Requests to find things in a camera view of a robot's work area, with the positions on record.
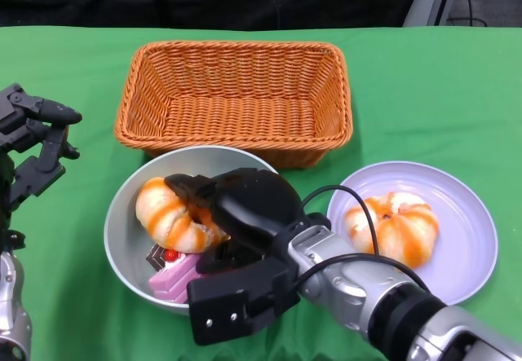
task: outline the green tablecloth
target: green tablecloth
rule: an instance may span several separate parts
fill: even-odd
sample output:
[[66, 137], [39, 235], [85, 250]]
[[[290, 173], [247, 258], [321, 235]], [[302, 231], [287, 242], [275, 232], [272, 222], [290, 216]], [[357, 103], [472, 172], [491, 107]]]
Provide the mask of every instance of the green tablecloth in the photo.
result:
[[[522, 341], [522, 30], [8, 28], [0, 30], [0, 86], [17, 81], [31, 95], [66, 103], [84, 116], [69, 136], [81, 159], [64, 161], [67, 174], [42, 197], [27, 200], [12, 224], [27, 235], [28, 248], [19, 256], [35, 361], [380, 359], [306, 302], [254, 337], [198, 347], [187, 318], [142, 301], [113, 274], [104, 252], [105, 214], [117, 189], [144, 162], [141, 152], [113, 137], [116, 109], [134, 51], [167, 39], [339, 46], [347, 60], [355, 134], [317, 167], [284, 176], [302, 195], [377, 161], [419, 161], [460, 178], [488, 206], [500, 244], [491, 280], [463, 306]], [[310, 209], [325, 210], [328, 200], [323, 196]]]

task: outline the wicker basket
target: wicker basket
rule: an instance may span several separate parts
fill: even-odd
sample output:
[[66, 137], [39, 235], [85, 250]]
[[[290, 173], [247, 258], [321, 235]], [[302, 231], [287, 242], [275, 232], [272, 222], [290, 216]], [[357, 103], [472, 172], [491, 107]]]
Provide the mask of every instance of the wicker basket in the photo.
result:
[[153, 156], [218, 144], [310, 167], [352, 135], [343, 53], [325, 43], [150, 43], [132, 60], [114, 131]]

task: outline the silver bowl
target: silver bowl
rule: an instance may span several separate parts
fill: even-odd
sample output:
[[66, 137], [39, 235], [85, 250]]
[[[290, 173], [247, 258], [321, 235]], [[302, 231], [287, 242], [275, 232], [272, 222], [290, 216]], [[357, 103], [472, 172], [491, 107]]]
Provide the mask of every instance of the silver bowl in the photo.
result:
[[159, 300], [153, 296], [148, 280], [154, 269], [145, 260], [154, 245], [135, 215], [138, 191], [150, 178], [171, 174], [213, 177], [240, 167], [268, 169], [268, 163], [231, 147], [186, 147], [166, 153], [134, 172], [120, 187], [108, 208], [104, 244], [108, 261], [118, 278], [134, 293], [154, 305], [181, 315], [188, 314], [187, 304]]

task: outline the orange-striped bun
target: orange-striped bun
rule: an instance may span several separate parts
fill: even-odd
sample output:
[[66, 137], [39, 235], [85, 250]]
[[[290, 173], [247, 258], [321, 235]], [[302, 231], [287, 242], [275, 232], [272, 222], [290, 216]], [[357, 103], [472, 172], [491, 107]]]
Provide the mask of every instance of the orange-striped bun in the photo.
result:
[[[439, 222], [430, 206], [419, 196], [408, 192], [390, 192], [365, 200], [375, 232], [379, 252], [410, 268], [426, 263], [435, 247]], [[355, 248], [373, 253], [368, 220], [361, 206], [346, 213], [347, 231]]]
[[212, 222], [209, 210], [197, 207], [189, 210], [163, 178], [152, 178], [141, 188], [136, 217], [156, 244], [181, 253], [202, 253], [224, 236]]

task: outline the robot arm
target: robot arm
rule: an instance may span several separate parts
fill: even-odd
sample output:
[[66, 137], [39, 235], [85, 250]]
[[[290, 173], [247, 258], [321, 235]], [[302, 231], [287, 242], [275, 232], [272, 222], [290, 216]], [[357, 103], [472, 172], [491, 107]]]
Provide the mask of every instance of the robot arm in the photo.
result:
[[[67, 134], [68, 125], [81, 120], [73, 109], [27, 95], [18, 84], [0, 91], [0, 361], [29, 360], [31, 345], [31, 321], [21, 300], [24, 270], [13, 254], [25, 246], [25, 236], [9, 229], [11, 213], [65, 173], [61, 157], [80, 156]], [[42, 143], [40, 155], [15, 168], [8, 153], [25, 152], [37, 143]]]
[[[446, 306], [413, 272], [356, 253], [324, 216], [305, 216], [299, 196], [277, 174], [239, 169], [215, 178], [172, 175], [166, 183], [186, 201], [210, 208], [235, 243], [207, 252], [205, 269], [214, 264], [218, 274], [188, 285], [200, 345], [265, 328], [299, 302], [299, 292], [391, 361], [522, 360], [519, 345]], [[219, 273], [229, 263], [236, 270]]]

